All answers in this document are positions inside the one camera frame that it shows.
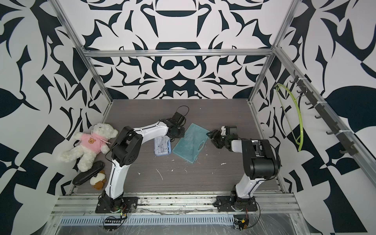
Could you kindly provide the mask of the blue geometry set case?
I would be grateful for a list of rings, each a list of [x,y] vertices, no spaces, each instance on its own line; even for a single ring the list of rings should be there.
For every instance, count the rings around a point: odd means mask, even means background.
[[[171,142],[168,136],[159,136],[154,139],[155,156],[166,156],[172,153]]]

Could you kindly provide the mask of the teal ruler set case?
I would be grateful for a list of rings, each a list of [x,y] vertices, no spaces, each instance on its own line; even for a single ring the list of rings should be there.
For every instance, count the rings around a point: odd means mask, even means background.
[[[192,123],[185,132],[185,136],[179,140],[172,153],[189,163],[194,163],[208,140],[209,130]]]

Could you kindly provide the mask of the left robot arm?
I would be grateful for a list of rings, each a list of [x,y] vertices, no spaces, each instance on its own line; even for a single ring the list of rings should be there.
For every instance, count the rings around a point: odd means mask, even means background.
[[[142,144],[156,137],[180,139],[185,135],[186,117],[176,112],[172,117],[139,128],[126,126],[111,147],[112,169],[107,186],[101,196],[101,204],[115,211],[121,206],[123,186],[130,166],[136,161]]]

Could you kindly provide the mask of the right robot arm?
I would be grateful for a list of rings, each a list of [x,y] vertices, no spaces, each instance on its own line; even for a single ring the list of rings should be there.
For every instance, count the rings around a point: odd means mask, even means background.
[[[263,182],[277,176],[280,164],[268,140],[241,138],[236,126],[222,126],[206,135],[216,148],[242,154],[244,175],[232,190],[233,204],[249,202]]]

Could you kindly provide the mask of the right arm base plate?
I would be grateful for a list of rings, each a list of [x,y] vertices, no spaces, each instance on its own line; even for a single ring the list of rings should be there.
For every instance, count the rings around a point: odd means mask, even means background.
[[[213,206],[219,212],[256,212],[258,210],[255,198],[237,198],[231,196],[217,196]]]

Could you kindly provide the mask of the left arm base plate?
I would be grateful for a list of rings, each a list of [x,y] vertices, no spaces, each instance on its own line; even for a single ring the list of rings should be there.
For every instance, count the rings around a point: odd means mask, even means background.
[[[110,202],[109,198],[100,197],[97,203],[95,213],[128,213],[138,207],[138,197],[123,197],[122,199],[116,199]]]

